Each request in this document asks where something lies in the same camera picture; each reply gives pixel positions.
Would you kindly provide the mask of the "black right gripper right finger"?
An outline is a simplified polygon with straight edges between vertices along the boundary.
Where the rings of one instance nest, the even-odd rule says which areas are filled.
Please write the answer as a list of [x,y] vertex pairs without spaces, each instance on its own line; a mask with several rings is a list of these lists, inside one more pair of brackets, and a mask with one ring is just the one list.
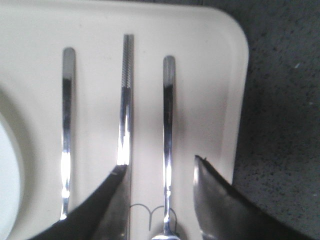
[[204,240],[308,240],[250,202],[205,159],[194,158],[193,201]]

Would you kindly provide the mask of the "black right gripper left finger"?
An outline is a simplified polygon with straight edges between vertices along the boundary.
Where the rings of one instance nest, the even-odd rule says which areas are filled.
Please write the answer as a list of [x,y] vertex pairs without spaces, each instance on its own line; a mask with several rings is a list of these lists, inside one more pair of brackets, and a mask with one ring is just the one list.
[[127,172],[127,165],[115,166],[99,187],[64,220],[33,236],[32,240],[89,240],[107,212],[112,197]]

